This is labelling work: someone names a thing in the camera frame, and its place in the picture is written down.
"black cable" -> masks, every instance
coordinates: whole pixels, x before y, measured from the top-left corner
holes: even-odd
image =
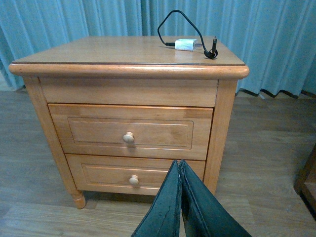
[[[202,34],[201,32],[198,30],[198,28],[192,23],[192,21],[190,21],[190,19],[180,10],[173,10],[171,12],[169,12],[169,14],[166,16],[166,18],[162,21],[162,23],[158,26],[158,36],[161,40],[161,42],[166,45],[166,46],[172,46],[174,47],[175,46],[175,43],[165,43],[160,35],[160,32],[159,32],[159,29],[160,27],[164,24],[164,22],[168,19],[168,17],[173,13],[173,12],[178,12],[178,13],[181,13],[183,15],[183,17],[191,24],[191,26],[197,31],[199,37],[201,38],[201,43],[202,43],[202,46],[203,46],[203,49],[204,49],[204,55],[210,59],[213,59],[213,58],[216,58],[216,56],[218,55],[218,52],[216,50],[216,43],[217,43],[217,38],[215,37],[213,39],[213,46],[212,46],[212,49],[210,51],[207,51],[206,47],[205,47],[205,44],[204,44],[204,40],[203,40],[203,37],[202,37]]]

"curtain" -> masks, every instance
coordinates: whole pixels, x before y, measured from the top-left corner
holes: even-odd
[[[0,70],[12,89],[23,86],[8,71],[15,59],[86,36],[156,36],[179,9],[249,66],[237,91],[316,93],[316,0],[2,0],[0,9]],[[197,36],[178,13],[161,34]]]

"drawer knob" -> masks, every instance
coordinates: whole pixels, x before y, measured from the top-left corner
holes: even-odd
[[[127,132],[124,136],[123,136],[123,140],[126,143],[133,143],[134,142],[134,134],[131,132]]]
[[[129,179],[129,182],[131,185],[137,185],[138,184],[138,177],[137,175],[132,175],[132,177]]]

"floorboard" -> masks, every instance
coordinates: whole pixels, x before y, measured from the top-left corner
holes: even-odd
[[[0,134],[1,237],[127,237],[154,200],[85,192],[86,208],[77,210],[25,90],[0,91]],[[217,199],[254,237],[316,236],[316,221],[293,189],[315,142],[315,99],[239,93]]]

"power adapter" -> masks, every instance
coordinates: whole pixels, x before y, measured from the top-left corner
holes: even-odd
[[[201,46],[202,44],[197,43],[197,39],[178,39],[174,47],[176,50],[193,51]]]

